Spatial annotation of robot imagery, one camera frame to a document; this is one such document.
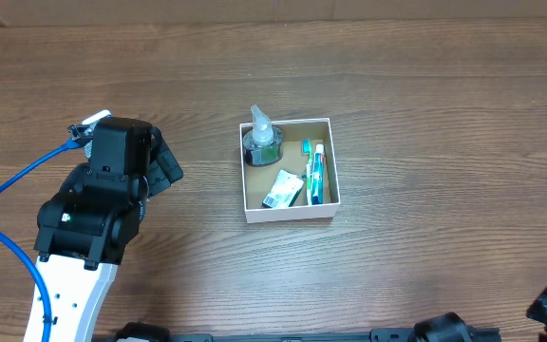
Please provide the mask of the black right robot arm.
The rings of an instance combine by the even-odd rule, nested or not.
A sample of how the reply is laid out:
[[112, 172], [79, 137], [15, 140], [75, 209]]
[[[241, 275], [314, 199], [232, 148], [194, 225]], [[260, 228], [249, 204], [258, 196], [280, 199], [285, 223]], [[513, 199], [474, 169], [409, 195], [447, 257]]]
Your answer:
[[[526, 317], [544, 326], [544, 332], [538, 335], [538, 342], [547, 342], [547, 286], [529, 306]], [[498, 329], [467, 326], [456, 313], [446, 313], [417, 323], [408, 341], [494, 342], [501, 341], [501, 336]]]

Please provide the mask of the green white floss packet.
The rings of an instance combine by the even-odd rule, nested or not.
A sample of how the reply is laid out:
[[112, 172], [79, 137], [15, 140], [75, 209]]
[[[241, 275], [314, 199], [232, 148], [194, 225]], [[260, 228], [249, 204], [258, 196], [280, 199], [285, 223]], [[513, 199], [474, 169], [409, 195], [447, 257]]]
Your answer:
[[306, 204], [312, 205], [311, 180], [311, 176], [297, 176], [286, 170], [280, 170], [270, 192], [262, 201], [262, 206], [271, 209], [292, 207], [302, 191], [305, 191]]

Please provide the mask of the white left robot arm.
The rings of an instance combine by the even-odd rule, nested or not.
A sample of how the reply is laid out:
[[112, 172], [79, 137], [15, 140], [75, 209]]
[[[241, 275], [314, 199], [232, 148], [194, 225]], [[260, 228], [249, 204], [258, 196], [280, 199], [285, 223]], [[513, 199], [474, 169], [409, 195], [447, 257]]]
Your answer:
[[146, 123], [100, 123], [88, 161], [78, 164], [40, 208], [35, 291], [25, 340], [89, 341], [104, 298], [138, 234], [148, 199], [182, 171], [160, 130]]

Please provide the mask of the green red toothpaste tube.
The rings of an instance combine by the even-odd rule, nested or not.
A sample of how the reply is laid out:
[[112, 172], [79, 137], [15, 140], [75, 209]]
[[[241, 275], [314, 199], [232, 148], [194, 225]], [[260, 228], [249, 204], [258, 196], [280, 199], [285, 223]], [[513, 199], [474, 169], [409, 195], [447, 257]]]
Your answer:
[[311, 204], [324, 203], [324, 159], [325, 147], [319, 143], [315, 146], [311, 171]]

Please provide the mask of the green white toothbrush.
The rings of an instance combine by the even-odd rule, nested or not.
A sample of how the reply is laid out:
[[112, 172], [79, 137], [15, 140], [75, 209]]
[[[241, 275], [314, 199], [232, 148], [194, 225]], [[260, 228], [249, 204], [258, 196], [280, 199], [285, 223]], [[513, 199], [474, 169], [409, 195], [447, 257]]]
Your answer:
[[308, 157], [308, 160], [305, 165], [305, 185], [306, 185], [306, 201], [307, 205], [311, 206], [311, 181], [312, 181], [312, 163], [313, 163], [313, 152], [312, 152], [312, 145], [310, 139], [305, 139], [302, 141], [302, 154], [306, 155]]

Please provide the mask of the clear soap pump bottle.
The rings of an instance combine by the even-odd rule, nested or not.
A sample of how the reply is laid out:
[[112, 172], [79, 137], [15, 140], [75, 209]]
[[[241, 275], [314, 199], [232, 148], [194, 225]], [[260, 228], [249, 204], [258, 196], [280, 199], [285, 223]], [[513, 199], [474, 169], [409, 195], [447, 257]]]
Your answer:
[[283, 133], [258, 105], [251, 106], [252, 128], [242, 137], [244, 161], [254, 167], [268, 166], [282, 158]]

